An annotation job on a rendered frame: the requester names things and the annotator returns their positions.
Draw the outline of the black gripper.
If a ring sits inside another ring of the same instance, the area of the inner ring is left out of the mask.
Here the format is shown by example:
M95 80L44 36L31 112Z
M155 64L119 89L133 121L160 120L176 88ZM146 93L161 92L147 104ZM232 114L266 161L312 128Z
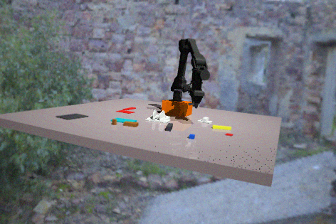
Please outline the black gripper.
M194 86L194 90L189 90L188 93L190 93L189 95L191 96L191 100L192 103L194 103L194 105L192 105L193 107L195 106L195 109L197 109L197 107L199 106L199 103L201 102L205 92L202 91L201 85L203 84L202 80L195 80L195 79L191 79L193 86Z

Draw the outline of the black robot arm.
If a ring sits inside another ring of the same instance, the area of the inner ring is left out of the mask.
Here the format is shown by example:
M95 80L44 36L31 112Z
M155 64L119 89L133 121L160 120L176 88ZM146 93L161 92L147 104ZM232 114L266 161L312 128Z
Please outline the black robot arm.
M195 80L208 80L210 78L210 72L208 71L208 65L206 63L206 58L199 52L199 49L194 39L181 39L179 40L179 68L177 76L171 86L171 91L174 92L173 100L182 102L182 92L187 92L189 90L194 90L193 83L187 84L185 79L185 71L187 66L187 57L189 52L191 53L192 59L192 79Z

